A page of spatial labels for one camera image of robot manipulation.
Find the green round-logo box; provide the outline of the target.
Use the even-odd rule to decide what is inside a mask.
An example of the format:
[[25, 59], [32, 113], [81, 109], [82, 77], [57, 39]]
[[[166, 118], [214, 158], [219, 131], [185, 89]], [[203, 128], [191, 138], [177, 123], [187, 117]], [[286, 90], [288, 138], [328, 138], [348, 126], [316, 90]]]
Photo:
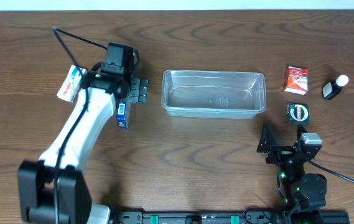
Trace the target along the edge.
[[309, 124], [310, 110], [306, 104], [289, 103], [286, 106], [287, 122], [291, 124]]

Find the blue Kool Fever box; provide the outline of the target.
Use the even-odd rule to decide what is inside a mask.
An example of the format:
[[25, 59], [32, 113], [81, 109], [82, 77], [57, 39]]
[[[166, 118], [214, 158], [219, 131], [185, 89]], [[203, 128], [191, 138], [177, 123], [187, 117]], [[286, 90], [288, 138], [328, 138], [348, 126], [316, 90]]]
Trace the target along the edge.
[[128, 101], [122, 101], [118, 105], [116, 121], [119, 128], [128, 129], [131, 105], [132, 103]]

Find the clear plastic container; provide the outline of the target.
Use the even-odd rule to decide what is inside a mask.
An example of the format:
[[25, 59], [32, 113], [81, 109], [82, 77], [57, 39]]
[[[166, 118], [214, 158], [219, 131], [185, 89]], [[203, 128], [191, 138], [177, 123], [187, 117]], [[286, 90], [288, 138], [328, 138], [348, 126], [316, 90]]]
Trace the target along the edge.
[[266, 82], [258, 72], [167, 70], [162, 107], [170, 116], [253, 119], [266, 110]]

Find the white blue Panadol box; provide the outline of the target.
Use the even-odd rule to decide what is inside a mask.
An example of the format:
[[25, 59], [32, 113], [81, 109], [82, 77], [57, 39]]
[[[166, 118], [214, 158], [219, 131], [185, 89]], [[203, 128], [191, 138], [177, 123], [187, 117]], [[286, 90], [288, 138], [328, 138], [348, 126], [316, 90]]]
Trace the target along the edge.
[[79, 68], [72, 65], [68, 71], [66, 79], [57, 92], [57, 97], [63, 101], [72, 102], [74, 97], [80, 91], [80, 84], [86, 73], [87, 70], [85, 68]]

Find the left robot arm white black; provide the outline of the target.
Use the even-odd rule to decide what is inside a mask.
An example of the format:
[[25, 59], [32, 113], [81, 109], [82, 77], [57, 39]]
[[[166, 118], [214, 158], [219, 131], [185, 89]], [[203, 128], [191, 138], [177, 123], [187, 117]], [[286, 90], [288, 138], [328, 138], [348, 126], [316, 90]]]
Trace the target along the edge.
[[75, 107], [37, 161], [17, 171], [21, 217], [27, 223], [109, 223], [111, 209], [92, 201], [84, 173], [101, 130], [127, 103], [145, 103], [149, 82], [132, 71], [96, 64], [82, 71]]

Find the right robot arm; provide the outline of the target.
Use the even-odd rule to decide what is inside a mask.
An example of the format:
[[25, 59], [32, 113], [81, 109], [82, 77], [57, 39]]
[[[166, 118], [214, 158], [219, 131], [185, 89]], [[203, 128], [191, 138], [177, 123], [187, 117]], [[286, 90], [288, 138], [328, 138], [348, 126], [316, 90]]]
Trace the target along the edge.
[[299, 124], [293, 146], [277, 143], [269, 123], [264, 123], [257, 152], [267, 154], [266, 163], [279, 168], [278, 191], [286, 207], [271, 216], [272, 223], [324, 223], [320, 208], [326, 205], [327, 179], [324, 175], [307, 173], [310, 162], [322, 147], [316, 133], [309, 133]]

